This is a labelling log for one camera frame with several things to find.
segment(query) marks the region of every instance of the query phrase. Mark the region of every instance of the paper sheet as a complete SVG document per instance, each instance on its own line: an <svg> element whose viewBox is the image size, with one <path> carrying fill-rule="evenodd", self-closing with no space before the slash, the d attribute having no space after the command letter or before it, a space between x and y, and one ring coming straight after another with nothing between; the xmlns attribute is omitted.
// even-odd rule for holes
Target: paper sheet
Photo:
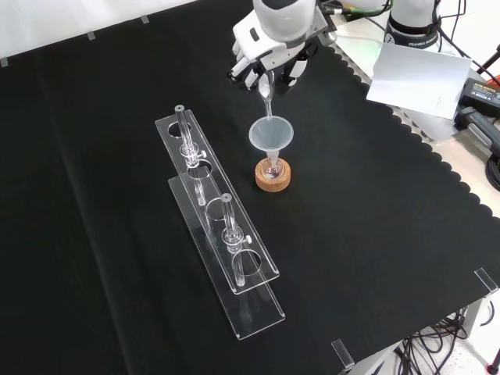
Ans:
<svg viewBox="0 0 500 375"><path fill-rule="evenodd" d="M384 43L368 100L453 119L472 60Z"/></svg>

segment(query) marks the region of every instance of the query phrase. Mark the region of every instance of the table leg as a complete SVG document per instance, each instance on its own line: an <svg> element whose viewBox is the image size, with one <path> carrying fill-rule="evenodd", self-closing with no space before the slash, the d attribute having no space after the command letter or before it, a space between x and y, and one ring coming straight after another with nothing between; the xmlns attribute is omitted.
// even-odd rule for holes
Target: table leg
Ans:
<svg viewBox="0 0 500 375"><path fill-rule="evenodd" d="M378 366L398 347L401 342L396 342L395 344L380 350L378 353L365 358L352 367L349 371L349 375L371 375L375 372Z"/></svg>
<svg viewBox="0 0 500 375"><path fill-rule="evenodd" d="M482 312L490 305L491 295L478 299L467 308L466 317L463 321L463 329L470 336L474 330L484 323Z"/></svg>

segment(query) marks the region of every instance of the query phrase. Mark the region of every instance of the black table surface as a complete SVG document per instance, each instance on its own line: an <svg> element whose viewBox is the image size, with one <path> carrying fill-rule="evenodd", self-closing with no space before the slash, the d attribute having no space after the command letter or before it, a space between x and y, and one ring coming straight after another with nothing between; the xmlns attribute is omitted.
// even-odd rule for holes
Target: black table surface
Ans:
<svg viewBox="0 0 500 375"><path fill-rule="evenodd" d="M329 48L273 110L290 187L260 191L255 92L232 87L250 1L201 1L0 70L0 373L337 373L487 294L499 220L365 100ZM286 320L238 341L184 225L155 121L192 109L280 277Z"/></svg>

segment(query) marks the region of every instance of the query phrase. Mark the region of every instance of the acrylic test tube rack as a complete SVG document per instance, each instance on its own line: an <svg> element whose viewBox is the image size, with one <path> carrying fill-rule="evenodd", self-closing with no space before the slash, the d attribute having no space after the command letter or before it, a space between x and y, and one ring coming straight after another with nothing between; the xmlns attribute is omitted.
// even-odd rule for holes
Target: acrylic test tube rack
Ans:
<svg viewBox="0 0 500 375"><path fill-rule="evenodd" d="M193 113L156 121L179 173L170 188L238 339L284 319L269 281L280 273Z"/></svg>

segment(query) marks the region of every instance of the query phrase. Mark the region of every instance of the scalloped edge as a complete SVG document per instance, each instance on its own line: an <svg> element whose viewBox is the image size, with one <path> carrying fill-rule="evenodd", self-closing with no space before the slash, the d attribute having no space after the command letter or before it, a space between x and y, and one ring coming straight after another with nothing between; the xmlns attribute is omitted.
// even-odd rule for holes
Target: scalloped edge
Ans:
<svg viewBox="0 0 500 375"><path fill-rule="evenodd" d="M355 80L357 80L358 83L362 85L366 90L369 89L371 79L354 61L352 61L351 58L349 58L349 56L344 51L342 51L342 48L340 48L336 44L333 44L330 46L330 49L333 51L334 55L338 56L340 60L345 63L345 67L347 68L347 70L351 71L351 74L355 78ZM393 105L386 106L391 109L391 115L396 119L396 121L401 125L405 125L404 128L409 130L410 137L415 134L413 138L415 140L418 139L418 141L427 149L427 151L433 156L433 158L441 164L443 169L448 170L448 173L455 177L455 179L457 180L456 183L459 184L460 187L469 195L470 199L473 199L474 202L477 203L480 210L483 213L486 213L488 216L492 217L494 221L498 225L500 225L500 216L493 215L493 211L491 210L491 208L484 203L481 203L480 196L474 193L473 188L464 181L460 173L454 170L453 166L450 163L443 160L443 155L435 150L433 140L425 135L425 133L422 132L399 107L395 107Z"/></svg>

